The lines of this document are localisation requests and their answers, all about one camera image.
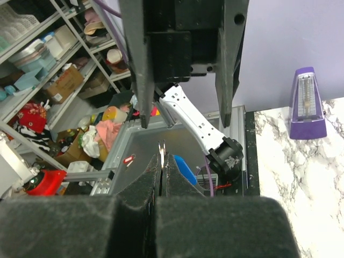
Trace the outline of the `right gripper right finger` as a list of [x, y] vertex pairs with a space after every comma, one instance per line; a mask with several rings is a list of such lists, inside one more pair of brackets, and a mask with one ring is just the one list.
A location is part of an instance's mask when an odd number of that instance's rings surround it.
[[286, 212], [274, 199], [259, 196], [204, 197], [180, 175], [175, 161], [162, 166], [167, 175], [155, 199], [157, 257], [299, 257]]

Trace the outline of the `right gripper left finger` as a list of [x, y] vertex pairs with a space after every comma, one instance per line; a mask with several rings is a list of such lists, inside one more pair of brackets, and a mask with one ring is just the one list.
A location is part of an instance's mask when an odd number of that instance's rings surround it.
[[155, 257], [161, 160], [121, 192], [26, 196], [1, 202], [1, 257]]

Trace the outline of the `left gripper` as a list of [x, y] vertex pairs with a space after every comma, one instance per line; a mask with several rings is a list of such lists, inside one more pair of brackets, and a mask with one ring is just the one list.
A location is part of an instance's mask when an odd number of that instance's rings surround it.
[[142, 128], [151, 117], [154, 81], [187, 82], [213, 72], [216, 62], [221, 122], [230, 126], [248, 5], [249, 1], [119, 1]]

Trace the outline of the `blue key tag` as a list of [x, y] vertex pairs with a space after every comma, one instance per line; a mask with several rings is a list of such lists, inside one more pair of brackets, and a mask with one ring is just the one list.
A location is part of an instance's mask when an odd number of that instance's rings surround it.
[[174, 155], [175, 161], [177, 163], [178, 169], [180, 173], [192, 184], [196, 185], [197, 184], [197, 177], [196, 175], [192, 172], [188, 164], [185, 162], [185, 160], [178, 156]]

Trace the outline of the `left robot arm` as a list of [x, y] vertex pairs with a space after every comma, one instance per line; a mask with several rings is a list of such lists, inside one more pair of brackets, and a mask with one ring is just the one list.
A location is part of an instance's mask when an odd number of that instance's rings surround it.
[[248, 1], [119, 2], [142, 127], [149, 124], [152, 104], [159, 103], [166, 122], [180, 121], [226, 181], [239, 176], [242, 146], [207, 121], [181, 83], [215, 74], [220, 119], [230, 126], [248, 6]]

